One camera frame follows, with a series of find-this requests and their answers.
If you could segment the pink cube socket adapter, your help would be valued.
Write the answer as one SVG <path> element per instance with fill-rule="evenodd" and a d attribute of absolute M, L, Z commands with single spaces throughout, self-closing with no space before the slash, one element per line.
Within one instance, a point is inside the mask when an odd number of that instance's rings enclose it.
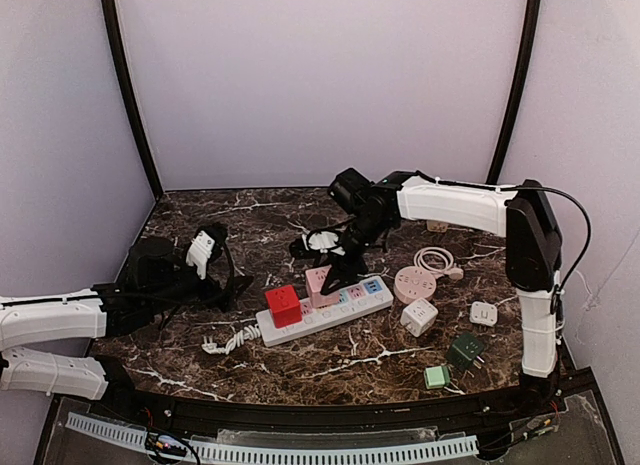
<path fill-rule="evenodd" d="M 329 295 L 321 293 L 330 266 L 311 268 L 305 271 L 306 291 L 313 308 L 319 309 L 332 306 L 340 302 L 340 292 L 336 291 Z"/>

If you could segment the red cube socket adapter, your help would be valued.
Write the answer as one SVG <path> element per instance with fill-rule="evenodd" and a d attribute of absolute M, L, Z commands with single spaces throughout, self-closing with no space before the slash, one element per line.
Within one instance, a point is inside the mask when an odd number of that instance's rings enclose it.
<path fill-rule="evenodd" d="M 276 329 L 302 321 L 300 300 L 292 285 L 269 290 L 265 298 Z"/>

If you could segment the white cube tiger adapter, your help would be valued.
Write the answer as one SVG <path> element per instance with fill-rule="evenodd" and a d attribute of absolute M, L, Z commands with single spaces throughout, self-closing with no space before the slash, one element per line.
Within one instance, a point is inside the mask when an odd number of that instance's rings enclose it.
<path fill-rule="evenodd" d="M 437 308 L 425 298 L 419 298 L 403 309 L 400 324 L 414 337 L 420 337 L 434 324 L 437 316 Z"/>

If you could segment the mint green usb charger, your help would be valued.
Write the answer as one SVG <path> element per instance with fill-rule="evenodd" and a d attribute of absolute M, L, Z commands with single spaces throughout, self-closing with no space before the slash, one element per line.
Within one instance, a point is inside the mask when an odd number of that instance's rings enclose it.
<path fill-rule="evenodd" d="M 446 365 L 427 367 L 423 376 L 427 390 L 443 389 L 451 383 L 450 371 Z"/>

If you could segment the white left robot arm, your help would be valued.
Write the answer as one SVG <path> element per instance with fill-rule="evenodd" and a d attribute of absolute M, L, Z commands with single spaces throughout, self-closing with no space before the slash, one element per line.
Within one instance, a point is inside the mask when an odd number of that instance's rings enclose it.
<path fill-rule="evenodd" d="M 187 307 L 226 311 L 253 281 L 229 274 L 220 283 L 209 276 L 211 262 L 230 256 L 225 239 L 210 229 L 196 234 L 184 257 L 169 239 L 144 238 L 130 248 L 114 283 L 49 297 L 2 298 L 1 388 L 92 401 L 132 390 L 131 378 L 114 357 L 69 357 L 30 346 L 121 337 L 152 323 L 165 328 Z"/>

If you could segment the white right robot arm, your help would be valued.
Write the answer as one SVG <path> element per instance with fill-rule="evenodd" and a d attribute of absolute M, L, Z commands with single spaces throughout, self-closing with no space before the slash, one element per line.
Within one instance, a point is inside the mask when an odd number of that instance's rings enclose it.
<path fill-rule="evenodd" d="M 327 295 L 355 284 L 368 270 L 365 255 L 385 248 L 389 232 L 404 221 L 438 221 L 491 234 L 502 240 L 503 269 L 515 289 L 522 330 L 521 373 L 547 380 L 558 362 L 559 313 L 567 281 L 588 251 L 587 235 L 568 272 L 563 264 L 563 234 L 551 196 L 569 201 L 593 230 L 586 208 L 569 193 L 528 179 L 517 185 L 443 180 L 421 171 L 394 171 L 379 181 L 354 168 L 335 176 L 328 196 L 347 220 L 327 227 L 334 238 L 315 245 L 315 229 L 289 245 L 295 259 L 328 266 L 321 292 Z"/>

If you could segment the white power strip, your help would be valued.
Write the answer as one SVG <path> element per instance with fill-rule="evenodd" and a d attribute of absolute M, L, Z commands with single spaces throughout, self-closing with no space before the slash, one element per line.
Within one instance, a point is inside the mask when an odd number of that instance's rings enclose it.
<path fill-rule="evenodd" d="M 302 320 L 277 328 L 268 310 L 256 314 L 257 326 L 266 347 L 281 345 L 321 332 L 390 307 L 394 296 L 380 276 L 340 290 L 340 301 L 314 308 L 308 298 L 300 302 Z"/>

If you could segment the beige cube adapter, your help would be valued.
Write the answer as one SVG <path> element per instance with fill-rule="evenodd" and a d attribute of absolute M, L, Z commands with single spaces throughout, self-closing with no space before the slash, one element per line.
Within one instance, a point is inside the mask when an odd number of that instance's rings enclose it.
<path fill-rule="evenodd" d="M 432 233 L 445 233 L 448 229 L 448 224 L 442 221 L 428 220 L 426 227 L 427 230 Z"/>

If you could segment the pink round socket hub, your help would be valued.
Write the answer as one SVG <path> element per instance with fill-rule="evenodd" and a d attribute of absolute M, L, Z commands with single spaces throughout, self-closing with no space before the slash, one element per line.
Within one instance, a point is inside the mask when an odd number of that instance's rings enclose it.
<path fill-rule="evenodd" d="M 436 278 L 430 271 L 417 266 L 407 266 L 396 273 L 393 291 L 400 302 L 409 305 L 421 298 L 431 300 L 436 287 Z"/>

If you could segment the small white flat adapter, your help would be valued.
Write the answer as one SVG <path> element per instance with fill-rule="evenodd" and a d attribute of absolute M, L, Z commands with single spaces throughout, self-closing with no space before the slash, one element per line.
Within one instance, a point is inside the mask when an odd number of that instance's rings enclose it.
<path fill-rule="evenodd" d="M 470 307 L 469 320 L 472 324 L 493 327 L 498 322 L 498 309 L 493 304 L 475 301 Z"/>

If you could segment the dark green cube adapter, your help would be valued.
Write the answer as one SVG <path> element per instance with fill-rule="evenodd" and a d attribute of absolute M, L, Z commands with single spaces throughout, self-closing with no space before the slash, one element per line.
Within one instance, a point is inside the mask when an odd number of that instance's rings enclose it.
<path fill-rule="evenodd" d="M 475 335 L 464 332 L 456 337 L 445 354 L 447 362 L 460 372 L 468 370 L 485 350 Z"/>

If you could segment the black front frame rail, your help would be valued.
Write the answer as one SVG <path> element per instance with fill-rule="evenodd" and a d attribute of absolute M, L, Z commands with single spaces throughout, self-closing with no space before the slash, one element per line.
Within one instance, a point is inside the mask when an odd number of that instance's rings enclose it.
<path fill-rule="evenodd" d="M 599 388 L 592 370 L 571 370 L 555 381 L 556 388 L 535 396 L 533 384 L 471 395 L 379 405 L 285 406 L 224 403 L 171 397 L 120 386 L 92 412 L 139 425 L 186 435 L 217 435 L 221 429 L 263 432 L 374 432 L 435 427 L 440 432 L 485 434 L 502 430 L 518 419 L 564 411 L 568 398 Z"/>

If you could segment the black right corner post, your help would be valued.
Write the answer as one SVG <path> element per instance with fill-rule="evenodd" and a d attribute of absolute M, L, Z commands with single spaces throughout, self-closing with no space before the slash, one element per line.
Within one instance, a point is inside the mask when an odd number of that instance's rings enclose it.
<path fill-rule="evenodd" d="M 525 13 L 512 82 L 504 116 L 485 183 L 495 185 L 501 176 L 524 93 L 542 0 L 526 0 Z"/>

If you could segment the black corner frame post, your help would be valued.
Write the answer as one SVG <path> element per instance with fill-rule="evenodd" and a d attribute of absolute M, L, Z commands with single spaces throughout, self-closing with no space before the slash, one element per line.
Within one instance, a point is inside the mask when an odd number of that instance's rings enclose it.
<path fill-rule="evenodd" d="M 116 0 L 100 0 L 100 2 L 112 62 L 129 127 L 152 196 L 155 201 L 158 201 L 164 195 L 164 189 L 152 157 L 151 148 L 144 130 L 142 116 L 136 100 L 136 94 L 126 57 Z"/>

